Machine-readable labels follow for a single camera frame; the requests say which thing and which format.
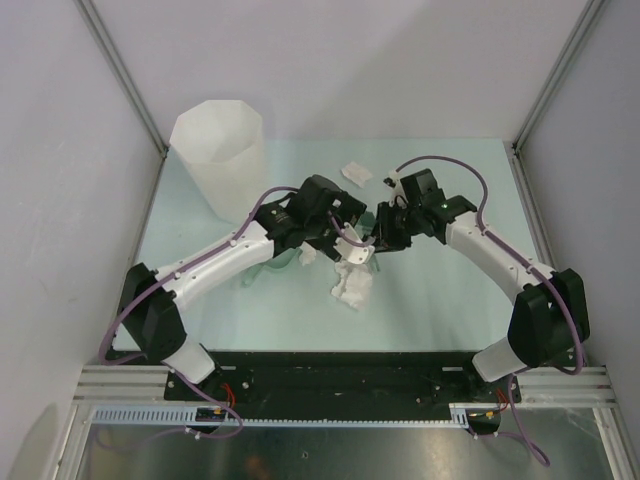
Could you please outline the green plastic dustpan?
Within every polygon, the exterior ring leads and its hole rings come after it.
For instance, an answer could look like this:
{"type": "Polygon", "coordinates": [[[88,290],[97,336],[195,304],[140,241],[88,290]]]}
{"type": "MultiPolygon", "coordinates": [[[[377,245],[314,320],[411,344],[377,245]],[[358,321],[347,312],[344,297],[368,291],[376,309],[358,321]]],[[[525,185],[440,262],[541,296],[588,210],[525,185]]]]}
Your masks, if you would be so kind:
{"type": "Polygon", "coordinates": [[[299,249],[291,249],[266,262],[248,268],[241,276],[241,286],[249,288],[261,274],[281,273],[299,257],[299,249]]]}

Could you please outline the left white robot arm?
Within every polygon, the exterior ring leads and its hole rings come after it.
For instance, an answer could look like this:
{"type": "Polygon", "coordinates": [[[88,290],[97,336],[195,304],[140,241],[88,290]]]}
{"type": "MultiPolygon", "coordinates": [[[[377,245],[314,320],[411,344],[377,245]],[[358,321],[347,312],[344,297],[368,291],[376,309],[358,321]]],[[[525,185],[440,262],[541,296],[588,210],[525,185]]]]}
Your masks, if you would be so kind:
{"type": "Polygon", "coordinates": [[[168,366],[197,398],[210,399],[220,390],[221,376],[206,348],[189,339],[183,313],[230,278],[303,244],[334,261],[366,262],[372,246],[355,230],[366,210],[365,203],[317,174],[298,188],[270,188],[236,230],[211,246],[157,269],[134,265],[115,324],[142,357],[168,366]]]}

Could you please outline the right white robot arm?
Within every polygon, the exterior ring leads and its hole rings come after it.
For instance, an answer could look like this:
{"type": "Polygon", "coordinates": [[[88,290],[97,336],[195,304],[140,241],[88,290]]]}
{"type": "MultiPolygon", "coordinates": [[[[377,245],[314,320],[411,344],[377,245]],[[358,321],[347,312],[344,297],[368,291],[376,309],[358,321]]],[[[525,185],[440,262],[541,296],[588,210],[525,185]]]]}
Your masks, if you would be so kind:
{"type": "Polygon", "coordinates": [[[525,256],[491,231],[480,209],[467,198],[446,197],[433,173],[424,169],[384,180],[389,201],[379,203],[373,230],[377,252],[409,248],[424,235],[476,265],[513,306],[504,338],[477,352],[461,376],[463,393],[484,401],[510,374],[550,365],[569,349],[584,364],[582,344],[590,336],[584,282],[572,269],[557,271],[525,256]]]}

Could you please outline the green hand brush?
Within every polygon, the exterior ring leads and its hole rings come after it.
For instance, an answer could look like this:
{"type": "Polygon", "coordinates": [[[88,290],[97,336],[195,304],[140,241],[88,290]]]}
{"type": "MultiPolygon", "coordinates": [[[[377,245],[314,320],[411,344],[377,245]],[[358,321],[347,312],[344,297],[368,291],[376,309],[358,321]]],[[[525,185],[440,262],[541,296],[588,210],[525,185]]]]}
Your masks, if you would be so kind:
{"type": "MultiPolygon", "coordinates": [[[[363,240],[369,240],[374,235],[376,218],[375,215],[369,211],[365,212],[359,219],[356,226],[356,230],[361,235],[363,240]]],[[[368,261],[368,266],[374,274],[381,272],[381,267],[376,254],[372,254],[368,261]]]]}

